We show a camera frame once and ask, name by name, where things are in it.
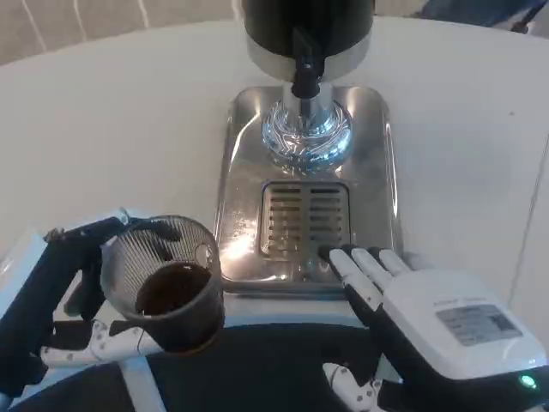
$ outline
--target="floor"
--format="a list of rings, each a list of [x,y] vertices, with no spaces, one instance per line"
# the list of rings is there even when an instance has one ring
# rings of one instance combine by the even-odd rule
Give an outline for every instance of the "floor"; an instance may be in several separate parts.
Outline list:
[[[0,64],[136,30],[239,16],[240,0],[1,0]],[[377,0],[379,15],[410,15],[426,0]],[[549,10],[542,34],[549,37]]]

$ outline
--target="label sticker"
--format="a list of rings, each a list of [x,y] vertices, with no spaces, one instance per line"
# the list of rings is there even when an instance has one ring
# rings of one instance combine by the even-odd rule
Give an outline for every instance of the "label sticker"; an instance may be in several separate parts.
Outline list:
[[[437,312],[437,316],[463,346],[522,336],[522,332],[494,305],[446,309]]]

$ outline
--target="green led light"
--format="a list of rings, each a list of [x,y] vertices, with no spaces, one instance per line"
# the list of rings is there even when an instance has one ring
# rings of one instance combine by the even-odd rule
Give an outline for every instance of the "green led light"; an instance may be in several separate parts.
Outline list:
[[[530,388],[530,389],[535,389],[538,386],[535,383],[534,378],[532,378],[531,376],[528,376],[528,375],[521,375],[521,384],[523,384],[524,386],[526,386],[527,388]]]

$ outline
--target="white robotic hand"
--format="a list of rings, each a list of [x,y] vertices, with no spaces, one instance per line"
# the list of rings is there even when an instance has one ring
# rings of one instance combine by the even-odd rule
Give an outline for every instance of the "white robotic hand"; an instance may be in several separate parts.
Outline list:
[[[137,222],[145,222],[144,227],[160,237],[176,236],[137,216],[118,209],[46,236],[29,231],[0,260],[0,410],[25,386],[38,384],[48,367],[82,366],[160,350],[142,329],[94,320],[105,301],[100,286],[102,248]],[[64,309],[83,320],[55,321],[53,313],[79,272],[80,283]]]
[[[474,276],[417,257],[413,270],[390,250],[319,255],[402,378],[359,387],[346,368],[324,365],[350,410],[520,412],[549,400],[542,345]]]

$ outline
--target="robot finger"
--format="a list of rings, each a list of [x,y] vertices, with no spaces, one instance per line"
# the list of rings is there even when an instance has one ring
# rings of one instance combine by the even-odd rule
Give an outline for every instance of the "robot finger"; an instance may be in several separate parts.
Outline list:
[[[404,259],[407,261],[408,265],[412,270],[426,270],[426,269],[435,269],[435,265],[419,253],[405,253]]]
[[[398,255],[390,249],[383,249],[379,252],[379,259],[392,276],[410,272],[410,267],[405,264]]]
[[[347,300],[357,317],[363,323],[369,324],[370,315],[383,300],[375,283],[342,249],[321,246],[318,255],[330,265],[341,281]]]
[[[381,290],[391,283],[393,276],[379,264],[379,262],[366,250],[360,247],[344,246],[346,252],[353,261]]]
[[[324,375],[334,394],[351,410],[371,410],[377,403],[370,384],[360,386],[348,368],[335,363],[323,364]]]

